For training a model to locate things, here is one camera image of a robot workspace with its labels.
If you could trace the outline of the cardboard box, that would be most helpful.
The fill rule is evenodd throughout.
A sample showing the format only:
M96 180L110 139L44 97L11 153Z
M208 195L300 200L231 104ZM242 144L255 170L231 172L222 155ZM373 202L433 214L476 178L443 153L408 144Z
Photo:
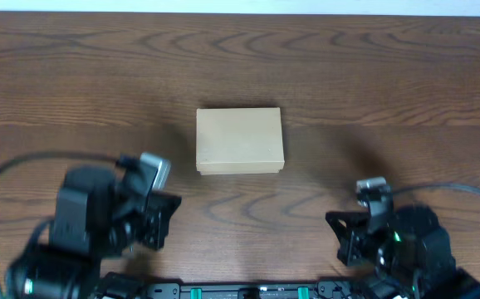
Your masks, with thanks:
M202 175L270 174L284 168L278 107L198 109L196 168Z

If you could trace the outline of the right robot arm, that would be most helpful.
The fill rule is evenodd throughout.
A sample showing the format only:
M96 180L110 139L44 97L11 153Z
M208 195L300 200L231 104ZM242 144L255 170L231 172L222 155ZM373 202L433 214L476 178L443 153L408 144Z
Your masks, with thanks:
M373 273L350 283L352 298L475 298L480 281L458 267L447 230L424 205L369 212L328 212L347 267Z

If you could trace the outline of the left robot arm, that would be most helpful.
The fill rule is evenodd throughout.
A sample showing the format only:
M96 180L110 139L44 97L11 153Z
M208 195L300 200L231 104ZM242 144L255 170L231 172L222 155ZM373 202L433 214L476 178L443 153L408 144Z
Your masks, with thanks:
M100 265L139 243L164 247L169 221L182 199L152 188L139 188L142 172L127 170L123 179L95 166L69 170L56 196L56 212L31 235L23 254L8 268L10 298L91 298L100 284Z

